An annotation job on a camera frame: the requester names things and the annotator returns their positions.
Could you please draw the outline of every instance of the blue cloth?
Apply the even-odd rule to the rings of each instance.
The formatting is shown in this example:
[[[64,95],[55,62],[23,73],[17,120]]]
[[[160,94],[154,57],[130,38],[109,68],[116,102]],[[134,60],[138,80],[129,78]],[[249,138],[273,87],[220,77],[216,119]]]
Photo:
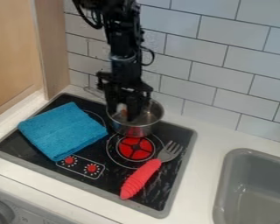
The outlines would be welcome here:
[[[21,122],[18,129],[52,161],[60,161],[108,134],[74,102]]]

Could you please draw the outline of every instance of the black cable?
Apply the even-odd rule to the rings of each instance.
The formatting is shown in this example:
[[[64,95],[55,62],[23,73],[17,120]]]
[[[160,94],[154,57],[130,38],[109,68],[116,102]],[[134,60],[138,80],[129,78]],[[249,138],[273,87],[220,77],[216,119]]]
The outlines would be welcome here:
[[[103,23],[102,23],[102,17],[101,14],[96,11],[93,10],[94,12],[91,11],[91,15],[93,15],[93,13],[96,16],[96,21],[91,22],[84,14],[83,10],[81,9],[81,0],[73,0],[73,4],[75,6],[75,8],[77,9],[77,11],[79,12],[80,16],[84,19],[84,21],[86,23],[88,23],[89,25],[91,25],[91,27],[95,28],[96,30],[101,29],[103,27]]]
[[[141,65],[144,66],[144,67],[147,67],[147,66],[150,66],[154,61],[155,61],[155,58],[156,58],[156,54],[149,48],[145,47],[145,46],[141,46],[141,49],[146,51],[146,52],[149,52],[150,55],[151,55],[151,61],[150,63],[142,63]]]

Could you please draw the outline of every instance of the black robotic arm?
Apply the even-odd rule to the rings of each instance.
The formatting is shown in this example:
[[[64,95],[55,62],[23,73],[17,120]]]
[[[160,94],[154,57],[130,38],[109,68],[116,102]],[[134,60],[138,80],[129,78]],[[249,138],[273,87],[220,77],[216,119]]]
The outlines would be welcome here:
[[[127,107],[127,120],[133,121],[148,105],[153,88],[141,79],[143,51],[154,52],[141,44],[144,31],[140,25],[140,6],[136,0],[73,0],[83,19],[93,28],[104,28],[110,45],[111,73],[98,72],[98,88],[106,97],[108,112],[116,113],[117,106]],[[88,18],[82,9],[90,12]]]

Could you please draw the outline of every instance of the cabinet door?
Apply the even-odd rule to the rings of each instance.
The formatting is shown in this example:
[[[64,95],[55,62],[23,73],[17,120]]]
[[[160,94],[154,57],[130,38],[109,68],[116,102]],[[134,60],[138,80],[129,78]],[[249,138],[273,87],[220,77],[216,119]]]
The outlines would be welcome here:
[[[40,80],[30,0],[0,0],[0,106]]]

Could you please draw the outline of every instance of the metal pot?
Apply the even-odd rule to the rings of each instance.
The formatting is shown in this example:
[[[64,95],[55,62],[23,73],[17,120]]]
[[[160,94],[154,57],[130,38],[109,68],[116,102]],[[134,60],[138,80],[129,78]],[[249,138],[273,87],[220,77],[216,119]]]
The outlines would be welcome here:
[[[150,100],[146,109],[133,122],[128,122],[121,111],[110,115],[107,110],[107,115],[112,122],[114,131],[118,134],[126,137],[147,137],[162,119],[164,108],[159,102]]]

